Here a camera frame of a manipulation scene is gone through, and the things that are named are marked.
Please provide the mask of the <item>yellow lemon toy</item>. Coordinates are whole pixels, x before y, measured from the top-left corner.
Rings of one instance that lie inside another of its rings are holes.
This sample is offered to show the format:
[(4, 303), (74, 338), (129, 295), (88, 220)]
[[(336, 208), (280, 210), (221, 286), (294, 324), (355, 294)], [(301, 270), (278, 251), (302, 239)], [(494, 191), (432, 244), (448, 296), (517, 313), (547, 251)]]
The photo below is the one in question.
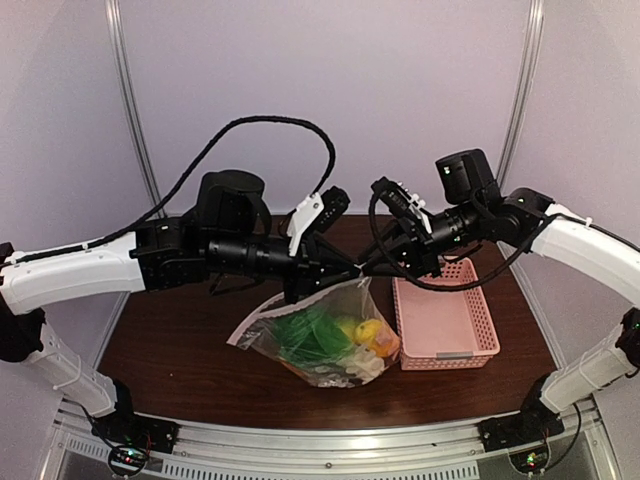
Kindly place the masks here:
[(378, 332), (383, 327), (383, 322), (379, 319), (368, 319), (355, 326), (353, 330), (353, 341), (356, 344), (370, 345), (376, 341)]
[(350, 316), (340, 316), (335, 320), (336, 325), (351, 341), (355, 338), (355, 330), (358, 326), (358, 320)]

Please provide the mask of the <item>green bok choy toy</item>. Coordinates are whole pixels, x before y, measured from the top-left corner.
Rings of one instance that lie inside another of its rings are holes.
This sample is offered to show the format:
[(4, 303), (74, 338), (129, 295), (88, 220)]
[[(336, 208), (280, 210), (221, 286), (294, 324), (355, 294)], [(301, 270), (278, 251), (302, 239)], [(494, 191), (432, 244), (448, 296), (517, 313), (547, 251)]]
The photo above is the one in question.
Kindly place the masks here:
[(370, 348), (371, 344), (351, 341), (335, 323), (340, 316), (353, 317), (358, 324), (379, 319), (383, 322), (381, 329), (393, 330), (382, 318), (334, 315), (311, 307), (274, 321), (271, 335), (277, 348), (276, 358), (318, 388), (353, 388), (375, 380), (395, 362), (397, 355), (380, 358)]

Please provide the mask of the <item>clear zip top bag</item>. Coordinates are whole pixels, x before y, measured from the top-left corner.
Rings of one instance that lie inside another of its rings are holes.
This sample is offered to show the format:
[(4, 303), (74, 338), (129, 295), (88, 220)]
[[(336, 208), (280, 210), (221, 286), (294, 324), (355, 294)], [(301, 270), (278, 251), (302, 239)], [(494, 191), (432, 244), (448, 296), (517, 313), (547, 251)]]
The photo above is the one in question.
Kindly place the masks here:
[(318, 388), (354, 388), (399, 360), (401, 340), (378, 309), (371, 279), (334, 285), (295, 304), (278, 294), (236, 327), (227, 343), (272, 359)]

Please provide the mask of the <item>pink plastic basket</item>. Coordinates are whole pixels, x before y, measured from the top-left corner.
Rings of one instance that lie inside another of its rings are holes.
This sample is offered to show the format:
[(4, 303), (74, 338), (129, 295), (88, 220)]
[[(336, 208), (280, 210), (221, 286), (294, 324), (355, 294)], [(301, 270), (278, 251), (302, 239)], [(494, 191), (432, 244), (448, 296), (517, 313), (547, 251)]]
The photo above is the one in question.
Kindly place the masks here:
[(402, 370), (477, 369), (500, 352), (481, 288), (433, 292), (401, 278), (392, 288)]

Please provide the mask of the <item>orange mango toy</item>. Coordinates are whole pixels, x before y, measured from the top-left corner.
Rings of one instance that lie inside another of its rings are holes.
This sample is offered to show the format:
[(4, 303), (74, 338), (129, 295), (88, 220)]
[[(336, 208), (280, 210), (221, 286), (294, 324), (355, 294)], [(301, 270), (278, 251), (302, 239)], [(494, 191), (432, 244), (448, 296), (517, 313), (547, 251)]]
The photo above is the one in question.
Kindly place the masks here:
[(371, 342), (370, 348), (380, 358), (394, 358), (400, 348), (400, 339), (393, 330), (379, 330)]

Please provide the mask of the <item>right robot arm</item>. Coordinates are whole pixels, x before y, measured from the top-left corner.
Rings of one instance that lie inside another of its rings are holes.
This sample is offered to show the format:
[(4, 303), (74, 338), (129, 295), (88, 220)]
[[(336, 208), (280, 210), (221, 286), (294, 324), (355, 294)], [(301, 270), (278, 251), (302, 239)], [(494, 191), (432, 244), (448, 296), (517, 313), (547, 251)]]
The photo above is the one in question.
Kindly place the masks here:
[[(503, 195), (480, 149), (444, 157), (436, 169), (450, 205), (438, 214), (428, 213), (418, 195), (386, 177), (371, 186), (373, 248), (387, 275), (423, 290), (458, 293), (483, 286), (532, 253), (591, 278), (631, 305), (607, 337), (532, 387), (512, 430), (519, 440), (533, 441), (568, 407), (638, 373), (639, 248), (530, 188)], [(427, 282), (440, 275), (446, 252), (473, 241), (502, 242), (514, 251), (477, 280), (459, 286)]]

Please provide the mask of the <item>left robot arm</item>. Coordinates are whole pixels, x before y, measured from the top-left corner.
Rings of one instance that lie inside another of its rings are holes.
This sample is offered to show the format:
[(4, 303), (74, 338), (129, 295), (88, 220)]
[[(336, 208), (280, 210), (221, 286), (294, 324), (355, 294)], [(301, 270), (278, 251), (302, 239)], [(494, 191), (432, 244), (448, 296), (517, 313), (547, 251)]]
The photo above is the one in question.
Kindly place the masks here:
[(332, 187), (304, 199), (286, 234), (271, 232), (264, 182), (241, 170), (206, 174), (196, 203), (179, 216), (151, 218), (110, 240), (58, 252), (1, 247), (1, 358), (45, 379), (54, 390), (103, 420), (123, 444), (137, 442), (144, 424), (133, 414), (125, 385), (100, 374), (63, 339), (93, 321), (94, 298), (159, 292), (212, 276), (276, 280), (294, 304), (356, 278), (354, 262), (323, 238), (347, 209), (347, 193)]

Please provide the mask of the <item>right round circuit board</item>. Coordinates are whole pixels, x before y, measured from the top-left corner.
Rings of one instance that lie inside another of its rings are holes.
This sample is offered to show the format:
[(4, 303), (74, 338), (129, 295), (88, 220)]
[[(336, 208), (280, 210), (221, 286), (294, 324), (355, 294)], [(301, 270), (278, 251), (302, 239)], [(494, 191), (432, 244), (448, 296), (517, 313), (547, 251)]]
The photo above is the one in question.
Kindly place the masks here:
[(533, 476), (547, 468), (550, 450), (545, 445), (513, 450), (509, 452), (509, 461), (516, 472)]

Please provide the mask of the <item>round circuit board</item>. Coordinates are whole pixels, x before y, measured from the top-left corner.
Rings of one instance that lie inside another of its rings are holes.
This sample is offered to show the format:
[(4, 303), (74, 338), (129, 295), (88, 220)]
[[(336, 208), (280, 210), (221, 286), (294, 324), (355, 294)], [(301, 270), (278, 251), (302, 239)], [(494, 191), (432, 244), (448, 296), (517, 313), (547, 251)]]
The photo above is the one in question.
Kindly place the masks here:
[(509, 452), (509, 461), (516, 472), (533, 476), (547, 468), (550, 450), (545, 445), (513, 450)]
[(135, 447), (119, 445), (110, 451), (107, 464), (116, 475), (133, 476), (145, 468), (148, 460), (149, 456), (146, 452)]

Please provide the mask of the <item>left round circuit board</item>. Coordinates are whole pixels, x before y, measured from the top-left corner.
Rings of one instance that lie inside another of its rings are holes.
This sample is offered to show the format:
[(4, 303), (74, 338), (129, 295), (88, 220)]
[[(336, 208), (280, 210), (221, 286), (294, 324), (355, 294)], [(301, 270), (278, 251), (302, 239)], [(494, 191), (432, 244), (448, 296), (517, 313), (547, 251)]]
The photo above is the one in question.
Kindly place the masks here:
[(107, 464), (116, 475), (133, 476), (145, 468), (148, 460), (149, 456), (146, 452), (135, 447), (119, 445), (110, 451)]

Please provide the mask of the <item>aluminium frame post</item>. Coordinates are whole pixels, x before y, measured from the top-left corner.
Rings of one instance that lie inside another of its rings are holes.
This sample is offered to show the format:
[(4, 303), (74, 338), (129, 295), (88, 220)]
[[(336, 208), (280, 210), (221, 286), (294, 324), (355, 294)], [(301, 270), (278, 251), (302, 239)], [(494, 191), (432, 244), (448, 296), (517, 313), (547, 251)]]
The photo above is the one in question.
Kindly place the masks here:
[(506, 185), (513, 165), (539, 61), (545, 21), (545, 1), (531, 0), (524, 30), (524, 43), (511, 113), (499, 159), (497, 181)]
[(104, 6), (126, 122), (131, 136), (135, 157), (140, 168), (146, 194), (151, 204), (155, 205), (160, 201), (161, 195), (159, 192), (155, 172), (149, 157), (139, 109), (136, 102), (134, 85), (126, 50), (126, 39), (122, 22), (120, 2), (117, 0), (106, 0), (104, 2)]

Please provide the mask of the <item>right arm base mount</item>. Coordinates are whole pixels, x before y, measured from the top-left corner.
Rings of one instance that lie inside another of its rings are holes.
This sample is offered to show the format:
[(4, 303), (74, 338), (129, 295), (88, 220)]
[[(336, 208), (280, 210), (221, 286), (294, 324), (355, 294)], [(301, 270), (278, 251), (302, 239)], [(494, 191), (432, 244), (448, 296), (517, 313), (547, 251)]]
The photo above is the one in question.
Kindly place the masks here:
[(491, 417), (479, 422), (477, 427), (485, 452), (542, 442), (565, 431), (559, 416), (543, 417), (531, 412)]

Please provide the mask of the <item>front aluminium rail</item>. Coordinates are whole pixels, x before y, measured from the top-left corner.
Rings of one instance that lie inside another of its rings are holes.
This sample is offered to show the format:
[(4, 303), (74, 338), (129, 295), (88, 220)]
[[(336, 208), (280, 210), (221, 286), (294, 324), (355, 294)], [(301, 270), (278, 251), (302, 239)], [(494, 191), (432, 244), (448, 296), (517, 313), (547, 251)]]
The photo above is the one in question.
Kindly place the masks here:
[(231, 427), (183, 421), (169, 453), (153, 452), (142, 479), (527, 479), (544, 446), (543, 479), (618, 479), (599, 411), (562, 416), (564, 433), (513, 450), (484, 448), (477, 420), (356, 430)]

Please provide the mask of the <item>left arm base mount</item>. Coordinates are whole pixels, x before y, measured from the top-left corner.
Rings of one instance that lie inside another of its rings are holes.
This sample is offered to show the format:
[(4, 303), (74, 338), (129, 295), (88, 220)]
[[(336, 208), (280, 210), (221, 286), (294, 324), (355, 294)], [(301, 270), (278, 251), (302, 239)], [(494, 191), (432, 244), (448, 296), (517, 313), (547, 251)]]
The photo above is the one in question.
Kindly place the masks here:
[(113, 445), (165, 454), (173, 452), (178, 432), (177, 423), (148, 416), (123, 419), (111, 415), (92, 421), (92, 433)]

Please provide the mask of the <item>left aluminium frame post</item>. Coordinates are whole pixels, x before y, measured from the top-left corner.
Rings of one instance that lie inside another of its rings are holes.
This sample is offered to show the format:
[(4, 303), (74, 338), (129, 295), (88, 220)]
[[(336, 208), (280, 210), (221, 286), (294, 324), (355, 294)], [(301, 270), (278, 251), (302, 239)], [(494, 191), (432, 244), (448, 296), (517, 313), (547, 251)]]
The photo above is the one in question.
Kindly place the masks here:
[(140, 168), (146, 194), (151, 204), (155, 205), (160, 201), (161, 195), (159, 192), (155, 172), (149, 157), (139, 109), (136, 102), (134, 85), (126, 50), (126, 39), (122, 22), (120, 2), (117, 0), (106, 0), (104, 2), (104, 6), (126, 122), (131, 136), (135, 157)]

